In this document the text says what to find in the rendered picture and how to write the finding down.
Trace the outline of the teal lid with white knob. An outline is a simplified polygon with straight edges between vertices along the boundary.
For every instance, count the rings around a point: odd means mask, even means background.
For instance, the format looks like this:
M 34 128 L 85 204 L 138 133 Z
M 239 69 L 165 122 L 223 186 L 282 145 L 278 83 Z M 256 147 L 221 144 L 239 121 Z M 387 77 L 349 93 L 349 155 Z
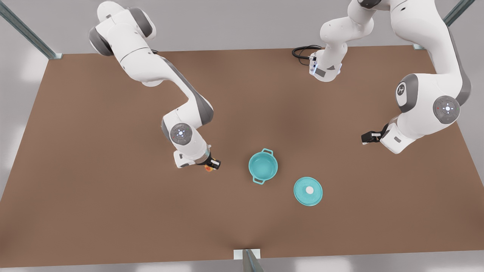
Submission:
M 296 200 L 304 206 L 315 206 L 322 200 L 323 189 L 321 184 L 312 177 L 299 178 L 293 188 Z

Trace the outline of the silver frame post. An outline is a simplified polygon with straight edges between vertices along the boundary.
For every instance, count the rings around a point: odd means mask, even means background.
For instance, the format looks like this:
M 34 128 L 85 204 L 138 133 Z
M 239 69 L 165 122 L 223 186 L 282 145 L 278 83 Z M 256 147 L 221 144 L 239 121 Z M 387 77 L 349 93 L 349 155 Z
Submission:
M 451 26 L 476 0 L 434 0 L 442 20 Z
M 49 60 L 60 60 L 62 58 L 62 53 L 54 52 L 2 0 L 0 0 L 0 16 Z
M 261 259 L 260 249 L 235 249 L 233 250 L 233 259 L 242 260 L 243 272 L 264 272 L 259 263 Z

